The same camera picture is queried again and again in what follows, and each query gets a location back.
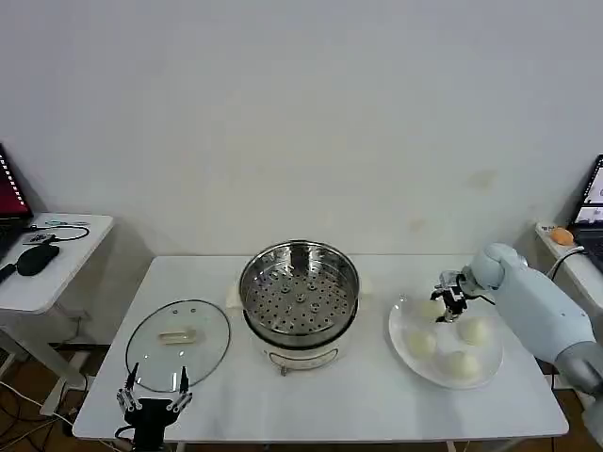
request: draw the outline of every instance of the orange object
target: orange object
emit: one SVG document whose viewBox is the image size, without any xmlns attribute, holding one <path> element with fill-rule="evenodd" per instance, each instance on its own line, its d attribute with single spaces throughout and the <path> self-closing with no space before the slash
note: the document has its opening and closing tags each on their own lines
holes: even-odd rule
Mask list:
<svg viewBox="0 0 603 452">
<path fill-rule="evenodd" d="M 555 228 L 550 232 L 550 238 L 553 242 L 570 247 L 574 245 L 574 235 L 564 228 Z"/>
</svg>

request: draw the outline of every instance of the steamed bun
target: steamed bun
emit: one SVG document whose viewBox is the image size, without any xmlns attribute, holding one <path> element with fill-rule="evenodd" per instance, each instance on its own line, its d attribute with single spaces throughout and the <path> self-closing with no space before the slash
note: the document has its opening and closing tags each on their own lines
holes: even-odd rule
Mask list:
<svg viewBox="0 0 603 452">
<path fill-rule="evenodd" d="M 429 331 L 407 330 L 403 336 L 408 350 L 415 358 L 424 360 L 435 352 L 435 336 Z"/>
<path fill-rule="evenodd" d="M 461 339 L 472 346 L 482 346 L 490 338 L 490 327 L 482 317 L 461 320 L 457 326 Z"/>
<path fill-rule="evenodd" d="M 454 351 L 442 357 L 443 370 L 454 379 L 472 380 L 480 376 L 478 359 L 466 351 Z"/>
<path fill-rule="evenodd" d="M 442 299 L 427 299 L 420 301 L 416 306 L 416 313 L 425 320 L 435 321 L 437 317 L 444 315 L 446 304 Z"/>
</svg>

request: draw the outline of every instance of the white table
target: white table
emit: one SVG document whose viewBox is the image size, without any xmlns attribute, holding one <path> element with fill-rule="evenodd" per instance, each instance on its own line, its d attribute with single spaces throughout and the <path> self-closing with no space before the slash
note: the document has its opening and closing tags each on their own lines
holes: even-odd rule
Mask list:
<svg viewBox="0 0 603 452">
<path fill-rule="evenodd" d="M 536 233 L 538 238 L 545 244 L 546 248 L 555 259 L 559 259 L 577 244 L 564 247 L 553 242 L 549 236 L 550 230 L 554 225 L 549 223 L 538 223 Z M 591 262 L 591 260 L 581 254 L 573 255 L 563 261 L 563 269 L 572 280 L 572 283 L 578 288 L 580 293 L 586 298 L 587 304 L 581 306 L 582 309 L 595 319 L 603 314 L 603 275 L 601 271 Z"/>
<path fill-rule="evenodd" d="M 79 269 L 86 263 L 90 255 L 103 241 L 113 226 L 113 218 L 97 215 L 74 215 L 45 213 L 36 215 L 32 224 L 40 228 L 47 227 L 45 221 L 58 220 L 67 223 L 86 221 L 90 234 L 84 238 L 68 242 L 58 242 L 60 253 L 50 262 L 47 268 L 35 276 L 26 277 L 17 273 L 8 277 L 0 284 L 0 328 L 17 344 L 27 350 L 33 357 L 43 363 L 61 377 L 58 384 L 66 381 L 71 388 L 83 388 L 84 377 L 78 372 L 78 366 L 83 363 L 84 355 L 78 355 L 70 365 L 48 344 L 41 342 L 26 325 L 20 321 L 23 315 L 38 315 L 48 311 L 57 301 L 67 284 L 75 277 Z M 49 231 L 57 237 L 74 237 L 84 233 L 77 229 L 54 229 Z M 18 257 L 31 246 L 23 245 L 24 237 L 20 239 L 2 260 L 0 266 L 15 263 Z M 53 390 L 48 405 L 42 413 L 51 412 L 56 405 L 60 387 Z"/>
<path fill-rule="evenodd" d="M 451 391 L 413 373 L 389 344 L 386 318 L 400 292 L 426 297 L 443 269 L 471 256 L 352 256 L 370 281 L 346 354 L 323 368 L 281 377 L 254 346 L 240 309 L 226 310 L 232 342 L 167 442 L 417 442 L 562 435 L 565 417 L 534 358 L 505 325 L 504 363 L 485 387 Z M 248 257 L 157 257 L 106 355 L 73 433 L 111 439 L 124 425 L 116 391 L 126 378 L 130 335 L 147 315 L 179 299 L 224 306 Z M 135 388 L 137 396 L 159 396 Z"/>
</svg>

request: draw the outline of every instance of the floor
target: floor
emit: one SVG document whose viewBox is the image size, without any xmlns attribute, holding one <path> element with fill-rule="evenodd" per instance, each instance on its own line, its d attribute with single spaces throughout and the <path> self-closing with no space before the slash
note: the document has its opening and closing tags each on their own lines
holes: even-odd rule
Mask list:
<svg viewBox="0 0 603 452">
<path fill-rule="evenodd" d="M 66 358 L 71 356 L 71 352 L 61 352 Z M 84 366 L 84 371 L 94 375 L 103 361 L 104 352 L 93 352 Z M 543 371 L 550 372 L 550 368 L 543 366 Z M 35 400 L 42 401 L 54 386 L 57 378 L 45 367 L 35 360 L 28 360 L 25 363 L 15 363 L 2 378 L 20 392 Z M 584 429 L 580 420 L 581 405 L 572 391 L 555 391 L 555 396 L 565 412 L 570 424 L 570 431 L 567 435 L 556 438 L 554 448 L 550 438 L 527 440 L 517 445 L 513 452 L 563 452 L 580 451 L 596 452 L 601 449 L 590 438 Z M 68 413 L 70 409 L 75 409 L 82 402 L 82 393 L 68 393 L 60 412 Z M 0 405 L 13 416 L 18 412 L 18 404 L 15 397 L 8 390 L 0 391 Z M 23 402 L 21 403 L 21 418 L 39 418 L 39 410 L 36 406 Z M 62 424 L 59 422 L 53 425 L 40 428 L 31 434 L 29 440 L 21 440 L 16 444 L 8 445 L 13 439 L 18 438 L 30 429 L 39 427 L 44 422 L 17 422 L 9 431 L 13 419 L 3 411 L 0 411 L 0 452 L 107 452 L 106 446 L 90 441 L 79 441 L 66 435 Z M 463 452 L 465 443 L 457 443 L 458 452 Z M 365 450 L 372 452 L 446 452 L 447 447 L 443 443 L 435 444 L 275 444 L 270 447 L 270 452 L 361 452 Z M 472 443 L 465 452 L 477 452 L 479 444 Z M 238 444 L 238 445 L 217 445 L 217 444 L 197 444 L 189 445 L 187 452 L 263 452 L 264 448 L 260 444 Z"/>
</svg>

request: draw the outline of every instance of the stainless steel steamer basket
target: stainless steel steamer basket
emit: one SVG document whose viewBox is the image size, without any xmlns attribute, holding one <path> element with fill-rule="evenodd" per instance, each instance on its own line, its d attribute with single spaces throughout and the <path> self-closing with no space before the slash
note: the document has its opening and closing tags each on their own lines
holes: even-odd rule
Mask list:
<svg viewBox="0 0 603 452">
<path fill-rule="evenodd" d="M 358 272 L 339 250 L 291 240 L 255 256 L 241 274 L 238 293 L 248 325 L 285 349 L 322 347 L 356 316 Z"/>
</svg>

